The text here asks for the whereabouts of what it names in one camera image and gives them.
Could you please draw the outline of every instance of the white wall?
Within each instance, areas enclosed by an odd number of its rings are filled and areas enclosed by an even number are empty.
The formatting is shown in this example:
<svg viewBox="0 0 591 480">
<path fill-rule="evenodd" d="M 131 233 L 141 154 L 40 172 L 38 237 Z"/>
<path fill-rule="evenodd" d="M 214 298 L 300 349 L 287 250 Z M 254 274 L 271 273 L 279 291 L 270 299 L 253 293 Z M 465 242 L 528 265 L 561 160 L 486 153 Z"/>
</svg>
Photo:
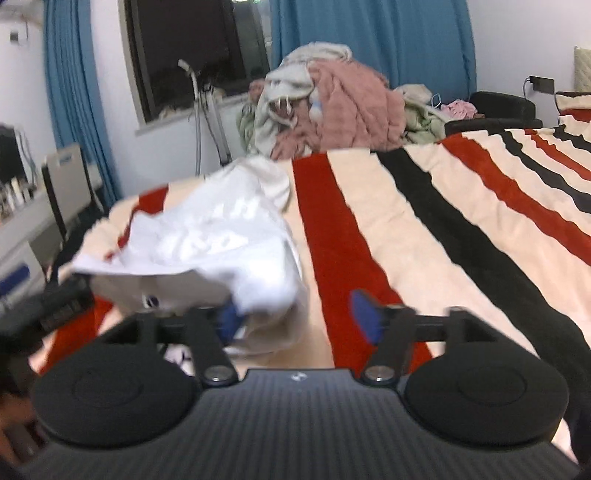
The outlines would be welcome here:
<svg viewBox="0 0 591 480">
<path fill-rule="evenodd" d="M 9 34 L 18 30 L 22 46 L 11 44 Z M 43 35 L 35 25 L 0 22 L 0 123 L 22 128 L 31 154 L 40 166 L 56 150 L 47 101 L 43 64 Z"/>
<path fill-rule="evenodd" d="M 139 122 L 124 57 L 118 0 L 92 0 L 92 38 L 100 96 L 114 162 L 123 194 L 128 196 L 195 174 L 194 118 L 179 119 L 137 135 Z M 234 126 L 239 106 L 222 112 Z M 237 132 L 227 132 L 230 150 L 241 150 Z M 215 144 L 202 118 L 202 173 L 219 168 Z"/>
<path fill-rule="evenodd" d="M 530 75 L 573 90 L 575 46 L 591 47 L 589 0 L 467 0 L 476 44 L 478 89 L 523 95 Z M 544 126 L 557 125 L 551 95 L 533 92 Z"/>
</svg>

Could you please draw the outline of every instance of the window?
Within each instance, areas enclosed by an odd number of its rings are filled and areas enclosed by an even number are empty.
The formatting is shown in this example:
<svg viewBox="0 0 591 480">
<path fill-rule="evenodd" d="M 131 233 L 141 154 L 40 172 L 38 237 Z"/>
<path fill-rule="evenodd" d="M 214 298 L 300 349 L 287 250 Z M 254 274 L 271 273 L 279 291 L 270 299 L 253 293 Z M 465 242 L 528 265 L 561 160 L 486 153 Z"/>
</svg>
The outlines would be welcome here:
<svg viewBox="0 0 591 480">
<path fill-rule="evenodd" d="M 193 87 L 180 59 L 227 95 L 248 91 L 269 71 L 268 0 L 125 0 L 125 15 L 146 122 L 191 107 Z"/>
</svg>

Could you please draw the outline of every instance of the striped blanket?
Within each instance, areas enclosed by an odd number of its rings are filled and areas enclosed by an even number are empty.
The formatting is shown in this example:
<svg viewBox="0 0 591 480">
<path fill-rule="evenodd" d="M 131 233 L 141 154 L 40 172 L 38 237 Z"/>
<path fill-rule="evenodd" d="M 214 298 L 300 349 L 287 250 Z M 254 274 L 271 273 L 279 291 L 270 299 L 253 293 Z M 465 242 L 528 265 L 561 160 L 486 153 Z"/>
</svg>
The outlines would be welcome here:
<svg viewBox="0 0 591 480">
<path fill-rule="evenodd" d="M 467 132 L 388 153 L 342 150 L 281 163 L 293 185 L 285 218 L 310 290 L 309 325 L 295 347 L 239 359 L 239 369 L 359 371 L 373 349 L 349 313 L 356 288 L 422 314 L 463 306 L 564 375 L 571 400 L 554 442 L 586 462 L 591 116 L 580 98 L 564 98 L 554 129 Z M 83 249 L 108 255 L 122 245 L 134 212 L 177 205 L 198 184 L 120 202 Z M 47 369 L 120 319 L 116 307 L 99 301 L 48 338 L 33 364 Z M 414 366 L 440 353 L 440 345 L 418 344 Z"/>
</svg>

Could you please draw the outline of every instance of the pink blanket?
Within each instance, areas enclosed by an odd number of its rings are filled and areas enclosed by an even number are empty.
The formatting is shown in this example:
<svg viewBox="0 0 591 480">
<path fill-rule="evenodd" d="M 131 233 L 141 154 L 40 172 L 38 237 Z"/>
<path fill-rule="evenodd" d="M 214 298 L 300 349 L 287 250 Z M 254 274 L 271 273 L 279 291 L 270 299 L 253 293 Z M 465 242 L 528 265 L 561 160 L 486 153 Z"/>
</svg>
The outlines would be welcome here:
<svg viewBox="0 0 591 480">
<path fill-rule="evenodd" d="M 388 88 L 381 74 L 356 61 L 340 60 L 314 61 L 308 70 L 319 91 L 322 121 L 310 120 L 308 99 L 296 102 L 297 124 L 277 135 L 271 158 L 297 158 L 334 148 L 391 150 L 402 145 L 404 100 Z"/>
</svg>

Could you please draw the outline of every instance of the drawer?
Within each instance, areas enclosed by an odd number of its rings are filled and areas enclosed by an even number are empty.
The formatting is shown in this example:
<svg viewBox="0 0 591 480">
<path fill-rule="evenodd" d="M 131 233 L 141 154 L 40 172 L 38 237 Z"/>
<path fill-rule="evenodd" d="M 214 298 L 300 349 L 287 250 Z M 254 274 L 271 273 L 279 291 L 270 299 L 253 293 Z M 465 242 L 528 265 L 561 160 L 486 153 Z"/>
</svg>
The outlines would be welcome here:
<svg viewBox="0 0 591 480">
<path fill-rule="evenodd" d="M 28 243 L 16 247 L 6 257 L 0 260 L 0 278 L 4 279 L 23 264 L 29 268 L 29 278 L 7 297 L 0 300 L 0 303 L 5 303 L 11 307 L 24 296 L 29 296 L 43 290 L 45 286 L 43 270 Z"/>
</svg>

